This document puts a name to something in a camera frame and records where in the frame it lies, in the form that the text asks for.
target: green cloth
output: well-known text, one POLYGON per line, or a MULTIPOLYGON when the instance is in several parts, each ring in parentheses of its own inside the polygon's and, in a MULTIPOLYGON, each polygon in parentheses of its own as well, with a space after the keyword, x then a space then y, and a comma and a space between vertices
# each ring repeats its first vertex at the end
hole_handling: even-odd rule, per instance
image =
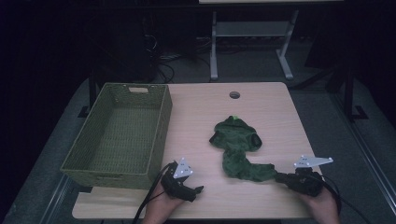
POLYGON ((262 182, 276 175, 273 164, 250 163, 246 151, 256 151, 262 140, 256 130, 241 119, 230 116, 215 126, 215 134, 210 138, 215 147, 225 149, 222 167, 229 177, 262 182))

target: table surface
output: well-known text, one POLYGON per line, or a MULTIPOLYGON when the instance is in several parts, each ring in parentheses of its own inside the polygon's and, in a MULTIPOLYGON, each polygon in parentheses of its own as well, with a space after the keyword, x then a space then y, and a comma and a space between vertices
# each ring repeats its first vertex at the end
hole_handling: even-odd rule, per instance
MULTIPOLYGON (((301 155, 314 156, 289 91, 283 83, 207 83, 169 85, 173 101, 163 166, 186 158, 194 174, 185 186, 204 191, 183 203, 171 218, 309 217, 294 192, 274 180, 261 183, 230 178, 221 162, 223 149, 210 145, 217 123, 236 115, 256 129, 262 147, 248 152, 252 163, 272 163, 293 173, 301 155), (240 93, 239 99, 230 97, 240 93)), ((93 219, 133 218, 147 191, 92 188, 78 195, 73 216, 93 219)))
POLYGON ((344 0, 199 0, 200 4, 233 4, 233 3, 320 3, 343 2, 344 0))

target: hand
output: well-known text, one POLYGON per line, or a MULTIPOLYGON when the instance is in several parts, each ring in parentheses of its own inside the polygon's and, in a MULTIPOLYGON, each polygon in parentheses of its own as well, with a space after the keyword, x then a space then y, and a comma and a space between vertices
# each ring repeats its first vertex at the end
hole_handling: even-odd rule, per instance
POLYGON ((339 224, 337 204, 332 194, 323 188, 317 197, 298 193, 300 199, 306 203, 312 217, 319 224, 339 224))
POLYGON ((172 215, 175 209, 184 203, 181 199, 169 197, 169 195, 164 192, 161 181, 152 192, 151 198, 157 195, 160 196, 149 201, 146 207, 146 215, 143 218, 143 224, 163 224, 166 219, 172 215))

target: vr controller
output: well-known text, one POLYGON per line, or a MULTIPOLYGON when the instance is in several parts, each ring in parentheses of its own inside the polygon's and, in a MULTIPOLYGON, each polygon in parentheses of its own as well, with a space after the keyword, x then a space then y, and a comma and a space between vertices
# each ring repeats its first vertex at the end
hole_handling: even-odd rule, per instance
POLYGON ((312 168, 297 168, 295 174, 278 173, 275 181, 288 186, 289 189, 302 194, 316 197, 323 188, 322 177, 318 172, 312 172, 312 168))
POLYGON ((301 156, 294 163, 295 174, 278 173, 275 181, 288 186, 289 189, 302 194, 316 197, 320 194, 323 186, 327 187, 321 175, 313 172, 312 167, 332 162, 332 158, 316 158, 301 156))
POLYGON ((192 174, 190 166, 182 159, 180 164, 176 161, 170 163, 168 170, 161 179, 161 184, 165 192, 172 197, 184 201, 193 202, 196 195, 201 193, 204 186, 190 189, 183 185, 183 182, 192 174))

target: wicker basket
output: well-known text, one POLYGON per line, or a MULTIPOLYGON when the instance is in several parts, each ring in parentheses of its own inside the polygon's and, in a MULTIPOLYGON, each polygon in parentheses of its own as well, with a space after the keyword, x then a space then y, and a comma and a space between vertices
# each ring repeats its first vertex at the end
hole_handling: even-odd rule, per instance
POLYGON ((82 186, 149 189, 171 110, 166 85, 105 84, 61 171, 82 186))

